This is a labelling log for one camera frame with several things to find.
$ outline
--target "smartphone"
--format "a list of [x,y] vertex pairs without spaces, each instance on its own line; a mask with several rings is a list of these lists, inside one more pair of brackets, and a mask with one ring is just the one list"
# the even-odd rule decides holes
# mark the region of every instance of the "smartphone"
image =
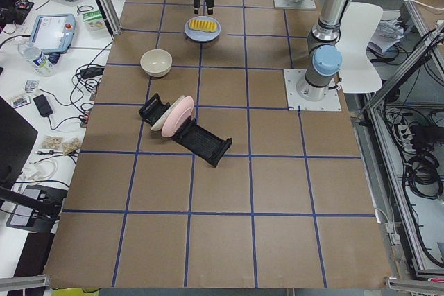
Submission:
[[37,109],[39,110],[40,116],[48,117],[53,113],[51,106],[48,103],[45,95],[39,95],[34,98],[34,103]]

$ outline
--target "banana slice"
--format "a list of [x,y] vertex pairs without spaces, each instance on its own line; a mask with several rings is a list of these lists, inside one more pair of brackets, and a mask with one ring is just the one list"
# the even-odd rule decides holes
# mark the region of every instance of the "banana slice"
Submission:
[[192,19],[189,21],[188,27],[194,31],[213,33],[217,30],[217,23],[209,20]]

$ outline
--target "white desk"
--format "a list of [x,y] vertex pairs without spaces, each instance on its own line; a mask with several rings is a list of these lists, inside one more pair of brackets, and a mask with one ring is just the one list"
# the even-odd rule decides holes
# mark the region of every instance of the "white desk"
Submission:
[[[98,10],[98,6],[95,0],[74,0],[72,2],[63,0],[31,0],[35,3],[34,8],[31,10],[29,16],[23,25],[17,26],[17,31],[14,35],[30,34],[35,22],[35,18],[38,15],[44,14],[64,14],[71,13],[76,17],[77,28],[74,35],[74,39],[71,48],[63,54],[59,63],[54,66],[54,74],[50,77],[44,78],[38,75],[33,68],[28,64],[20,54],[17,52],[17,43],[15,41],[7,42],[0,49],[0,66],[4,68],[3,73],[0,75],[0,96],[5,100],[24,93],[25,82],[29,79],[39,80],[41,87],[48,92],[54,93],[58,99],[65,103],[69,103],[69,95],[74,88],[71,83],[71,78],[75,73],[75,70],[83,64],[88,64],[92,61],[94,56],[107,46],[112,40],[108,31],[102,29],[99,31],[90,32],[83,24],[81,16],[77,15],[77,6],[89,5],[93,6],[94,10]],[[125,0],[112,0],[118,16],[120,16]],[[14,27],[12,25],[6,26],[6,31],[11,31]],[[10,37],[5,33],[0,34],[0,42]],[[96,64],[105,64],[108,58],[109,51],[104,51],[94,61]],[[85,95],[77,103],[80,105],[84,102],[89,102],[89,93],[83,88]],[[48,98],[51,107],[53,108],[53,115],[51,115],[51,121],[53,126],[59,124],[59,122],[70,116],[78,116],[79,112],[75,107],[64,107],[58,104],[54,97],[45,94]],[[74,94],[75,100],[80,95]],[[34,103],[20,107],[17,111],[36,129],[38,130],[38,138],[35,143],[34,149],[37,150],[40,147],[42,138],[45,135],[53,135],[57,137],[63,137],[70,139],[78,137],[82,139],[85,134],[85,129],[80,128],[80,121],[72,120],[63,123],[59,130],[52,131],[49,127],[47,119],[42,118]],[[31,154],[28,158],[28,162],[35,162],[41,159],[41,155]],[[55,175],[52,177],[54,180],[60,180],[62,182],[70,183],[72,174],[74,172],[74,163],[69,157],[58,158],[58,169]],[[51,183],[51,186],[65,189],[65,186],[61,184]],[[2,209],[12,211],[14,205],[5,203]],[[13,229],[5,227],[6,221],[9,215],[0,212],[0,278],[12,277],[14,275],[15,268],[19,256],[22,252],[24,242],[26,240],[27,231]],[[0,296],[6,295],[7,292],[0,293]]]

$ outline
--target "cardboard sheet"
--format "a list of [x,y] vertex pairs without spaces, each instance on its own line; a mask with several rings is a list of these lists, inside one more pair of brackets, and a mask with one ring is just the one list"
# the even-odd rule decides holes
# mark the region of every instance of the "cardboard sheet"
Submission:
[[[391,271],[348,113],[287,110],[282,69],[307,66],[317,16],[215,2],[222,33],[198,44],[183,33],[192,0],[127,0],[51,287],[382,288]],[[173,68],[150,79],[139,57],[156,47]],[[217,168],[142,123],[154,93],[192,96],[198,124],[233,138]]]

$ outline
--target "water bottle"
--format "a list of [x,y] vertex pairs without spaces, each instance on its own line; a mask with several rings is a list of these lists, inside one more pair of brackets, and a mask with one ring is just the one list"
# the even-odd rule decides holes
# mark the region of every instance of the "water bottle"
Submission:
[[50,76],[53,73],[53,65],[48,61],[48,58],[43,54],[42,50],[37,48],[30,40],[24,40],[23,37],[16,37],[15,40],[19,42],[17,50],[25,58],[34,69],[42,76]]

